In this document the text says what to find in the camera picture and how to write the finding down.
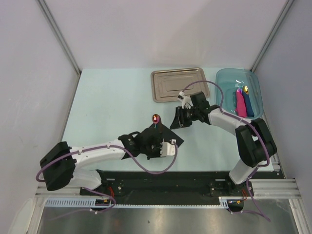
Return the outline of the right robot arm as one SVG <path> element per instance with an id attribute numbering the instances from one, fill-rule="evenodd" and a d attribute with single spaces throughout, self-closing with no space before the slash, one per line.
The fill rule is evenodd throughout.
<path id="1" fill-rule="evenodd" d="M 258 168 L 269 163 L 277 147 L 266 122 L 257 118 L 248 120 L 223 111 L 218 105 L 210 105 L 203 92 L 186 96 L 183 91 L 177 97 L 181 106 L 176 107 L 171 130 L 190 127 L 194 121 L 219 127 L 236 137 L 240 160 L 229 172 L 225 191 L 237 195 L 242 183 L 251 178 Z"/>

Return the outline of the black paper napkin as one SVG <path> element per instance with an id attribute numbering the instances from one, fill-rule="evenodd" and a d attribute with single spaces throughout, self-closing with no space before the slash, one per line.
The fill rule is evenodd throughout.
<path id="1" fill-rule="evenodd" d="M 176 145 L 179 147 L 184 142 L 182 138 L 162 123 L 152 124 L 141 134 L 144 140 L 147 140 L 150 145 L 154 144 L 155 146 L 160 146 L 162 142 L 172 143 L 172 140 L 175 140 Z"/>

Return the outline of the iridescent spoon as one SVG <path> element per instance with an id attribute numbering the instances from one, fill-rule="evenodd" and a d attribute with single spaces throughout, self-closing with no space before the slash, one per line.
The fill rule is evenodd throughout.
<path id="1" fill-rule="evenodd" d="M 161 128 L 161 118 L 160 118 L 160 115 L 153 114 L 152 122 L 153 122 L 154 128 L 160 130 L 160 128 Z"/>

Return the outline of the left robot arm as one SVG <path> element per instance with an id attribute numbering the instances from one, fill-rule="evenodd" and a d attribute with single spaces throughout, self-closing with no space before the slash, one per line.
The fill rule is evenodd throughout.
<path id="1" fill-rule="evenodd" d="M 104 194 L 108 183 L 99 171 L 86 171 L 82 168 L 106 160 L 124 160 L 144 154 L 148 158 L 161 156 L 162 131 L 146 128 L 143 132 L 121 135 L 108 143 L 70 147 L 66 141 L 57 143 L 40 161 L 43 179 L 48 191 L 60 190 L 77 181 L 81 187 L 87 187 L 97 195 Z"/>

